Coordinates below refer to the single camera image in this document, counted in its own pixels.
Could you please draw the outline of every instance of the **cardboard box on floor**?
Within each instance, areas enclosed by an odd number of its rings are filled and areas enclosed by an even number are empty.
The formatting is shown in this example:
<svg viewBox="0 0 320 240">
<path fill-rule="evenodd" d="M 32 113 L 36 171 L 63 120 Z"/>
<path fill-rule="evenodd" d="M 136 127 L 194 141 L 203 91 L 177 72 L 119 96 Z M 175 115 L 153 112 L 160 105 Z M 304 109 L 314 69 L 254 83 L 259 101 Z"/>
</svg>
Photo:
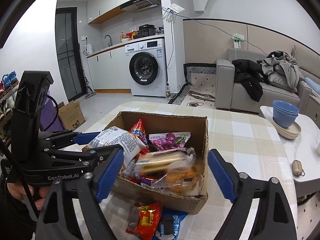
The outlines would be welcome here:
<svg viewBox="0 0 320 240">
<path fill-rule="evenodd" d="M 145 204 L 161 202 L 166 208 L 198 214 L 208 200 L 207 154 L 209 149 L 207 118 L 122 111 L 119 112 L 117 117 L 109 123 L 106 128 L 117 126 L 129 131 L 141 118 L 145 120 L 144 126 L 147 136 L 154 133 L 191 132 L 191 137 L 186 143 L 186 147 L 193 147 L 195 149 L 197 158 L 196 168 L 204 177 L 200 195 L 180 197 L 163 194 L 156 190 L 143 188 L 142 186 L 119 176 L 114 183 L 112 191 Z"/>
<path fill-rule="evenodd" d="M 59 108 L 59 118 L 65 129 L 75 130 L 85 122 L 79 101 L 71 101 Z"/>
</svg>

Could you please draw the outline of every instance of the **human hand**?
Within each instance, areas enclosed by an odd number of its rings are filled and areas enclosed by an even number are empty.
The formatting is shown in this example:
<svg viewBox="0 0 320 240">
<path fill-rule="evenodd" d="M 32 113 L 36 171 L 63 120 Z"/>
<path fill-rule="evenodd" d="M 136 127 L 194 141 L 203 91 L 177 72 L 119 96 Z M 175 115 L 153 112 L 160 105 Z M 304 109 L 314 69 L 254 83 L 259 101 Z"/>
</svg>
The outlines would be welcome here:
<svg viewBox="0 0 320 240">
<path fill-rule="evenodd" d="M 21 183 L 7 183 L 8 191 L 15 199 L 19 200 L 20 202 L 24 203 L 23 195 L 26 195 L 24 188 Z M 31 195 L 34 194 L 34 189 L 32 186 L 28 186 L 31 192 Z M 39 188 L 39 195 L 40 199 L 38 199 L 35 204 L 38 210 L 42 209 L 42 205 L 44 203 L 45 197 L 47 196 L 49 191 L 49 187 L 40 187 Z"/>
</svg>

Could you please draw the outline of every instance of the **blue snack package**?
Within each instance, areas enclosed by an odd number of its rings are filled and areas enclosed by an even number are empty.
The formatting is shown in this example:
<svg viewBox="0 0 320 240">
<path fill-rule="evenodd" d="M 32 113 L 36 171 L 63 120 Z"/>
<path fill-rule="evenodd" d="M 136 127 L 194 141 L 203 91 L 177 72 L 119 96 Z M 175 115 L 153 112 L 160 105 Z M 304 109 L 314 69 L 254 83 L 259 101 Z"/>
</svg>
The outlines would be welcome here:
<svg viewBox="0 0 320 240">
<path fill-rule="evenodd" d="M 176 240 L 180 231 L 180 223 L 187 215 L 187 212 L 163 208 L 152 240 Z"/>
</svg>

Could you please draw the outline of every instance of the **gray clothing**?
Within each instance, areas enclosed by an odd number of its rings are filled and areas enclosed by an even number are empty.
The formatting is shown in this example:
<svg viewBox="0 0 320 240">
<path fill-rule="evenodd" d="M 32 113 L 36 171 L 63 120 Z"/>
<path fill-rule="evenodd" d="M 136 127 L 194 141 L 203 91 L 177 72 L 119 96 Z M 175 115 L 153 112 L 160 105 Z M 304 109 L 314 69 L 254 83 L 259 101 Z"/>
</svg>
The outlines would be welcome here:
<svg viewBox="0 0 320 240">
<path fill-rule="evenodd" d="M 271 85 L 294 93 L 298 92 L 298 82 L 304 80 L 295 57 L 286 52 L 281 57 L 264 59 L 262 71 L 268 76 Z"/>
</svg>

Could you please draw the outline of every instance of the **blue shoe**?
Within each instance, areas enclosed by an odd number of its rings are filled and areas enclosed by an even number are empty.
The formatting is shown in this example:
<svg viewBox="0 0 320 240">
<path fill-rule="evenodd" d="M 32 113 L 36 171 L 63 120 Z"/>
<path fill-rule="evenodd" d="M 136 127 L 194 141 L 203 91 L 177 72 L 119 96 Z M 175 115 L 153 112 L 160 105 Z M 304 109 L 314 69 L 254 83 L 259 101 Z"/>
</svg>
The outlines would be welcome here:
<svg viewBox="0 0 320 240">
<path fill-rule="evenodd" d="M 15 71 L 12 71 L 10 74 L 9 74 L 9 78 L 10 78 L 10 83 L 11 85 L 15 84 L 18 82 L 18 79 L 16 77 L 16 72 Z"/>
<path fill-rule="evenodd" d="M 2 83 L 3 83 L 3 86 L 4 86 L 4 90 L 5 90 L 5 91 L 11 86 L 9 74 L 3 75 L 3 77 L 2 77 Z"/>
</svg>

